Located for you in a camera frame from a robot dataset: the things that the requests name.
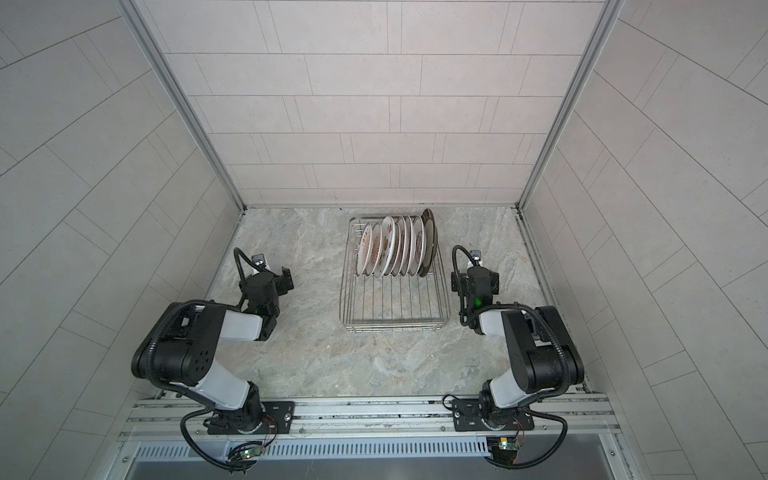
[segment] marble countertop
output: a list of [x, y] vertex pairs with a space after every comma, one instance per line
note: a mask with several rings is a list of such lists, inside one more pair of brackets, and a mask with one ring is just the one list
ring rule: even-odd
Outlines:
[[[477, 393], [509, 367], [503, 339], [458, 323], [458, 296], [449, 291], [449, 322], [441, 329], [350, 332], [339, 320], [339, 289], [349, 219], [366, 214], [420, 214], [422, 208], [264, 208], [246, 212], [234, 247], [264, 253], [273, 271], [291, 270], [294, 290], [280, 297], [277, 327], [266, 342], [222, 340], [216, 357], [259, 386], [262, 396], [399, 396]], [[449, 279], [457, 243], [482, 251], [500, 275], [502, 303], [544, 302], [514, 211], [508, 207], [432, 208]], [[460, 266], [466, 265], [462, 259]], [[237, 303], [231, 255], [210, 297]]]

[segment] black bracket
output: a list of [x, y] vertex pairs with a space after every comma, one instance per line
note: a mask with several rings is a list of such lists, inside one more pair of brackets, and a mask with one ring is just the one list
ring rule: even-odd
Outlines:
[[453, 411], [453, 427], [457, 432], [497, 432], [518, 430], [518, 422], [523, 430], [533, 430], [533, 418], [530, 415], [519, 413], [512, 416], [506, 425], [492, 429], [482, 419], [480, 402], [477, 399], [453, 399], [451, 401]]

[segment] robotic arm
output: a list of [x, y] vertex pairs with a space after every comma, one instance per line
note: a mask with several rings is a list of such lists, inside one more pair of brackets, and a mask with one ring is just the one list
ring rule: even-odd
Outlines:
[[[466, 273], [458, 271], [458, 250], [469, 258]], [[459, 295], [461, 324], [479, 335], [500, 336], [507, 343], [510, 368], [499, 377], [486, 381], [479, 394], [482, 423], [489, 429], [503, 429], [507, 424], [514, 425], [518, 415], [528, 414], [556, 420], [563, 425], [555, 444], [535, 460], [514, 464], [508, 460], [514, 460], [517, 451], [509, 454], [504, 445], [493, 452], [494, 459], [489, 461], [509, 469], [537, 465], [559, 448], [568, 424], [561, 417], [534, 412], [529, 406], [561, 395], [569, 386], [582, 383], [584, 365], [555, 307], [534, 309], [520, 303], [493, 303], [493, 296], [498, 295], [499, 276], [481, 265], [479, 252], [470, 253], [456, 245], [452, 261], [451, 287]]]
[[[244, 275], [239, 257], [251, 265], [252, 275]], [[254, 463], [247, 460], [252, 456], [250, 449], [238, 450], [235, 456], [231, 452], [229, 462], [211, 458], [189, 436], [186, 421], [212, 412], [213, 416], [204, 423], [210, 435], [287, 432], [290, 421], [278, 422], [265, 413], [259, 388], [237, 378], [218, 363], [214, 355], [219, 339], [267, 340], [280, 314], [279, 296], [293, 289], [293, 278], [290, 270], [283, 268], [283, 274], [276, 275], [266, 268], [266, 261], [253, 262], [237, 248], [235, 260], [243, 293], [240, 303], [237, 306], [209, 300], [172, 303], [139, 345], [131, 361], [131, 371], [135, 377], [148, 379], [157, 388], [178, 392], [201, 403], [205, 409], [181, 420], [182, 436], [209, 463], [231, 472], [244, 472]], [[246, 300], [247, 308], [240, 311]], [[258, 445], [247, 446], [260, 448], [260, 442], [253, 443]]]

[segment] tiled wall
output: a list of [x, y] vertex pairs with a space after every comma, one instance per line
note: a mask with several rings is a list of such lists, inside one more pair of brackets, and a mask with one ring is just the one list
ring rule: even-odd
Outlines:
[[768, 474], [767, 31], [628, 0], [525, 210], [646, 478]]
[[137, 5], [252, 205], [517, 201], [602, 8]]
[[96, 469], [237, 214], [110, 0], [0, 5], [0, 478]]

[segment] wire dish rack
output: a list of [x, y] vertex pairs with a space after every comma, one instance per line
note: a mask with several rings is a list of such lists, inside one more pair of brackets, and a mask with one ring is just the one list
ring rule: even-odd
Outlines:
[[438, 329], [448, 322], [448, 291], [437, 244], [435, 260], [424, 277], [418, 275], [356, 274], [357, 249], [367, 223], [385, 217], [354, 217], [349, 221], [344, 271], [339, 294], [339, 317], [349, 330]]

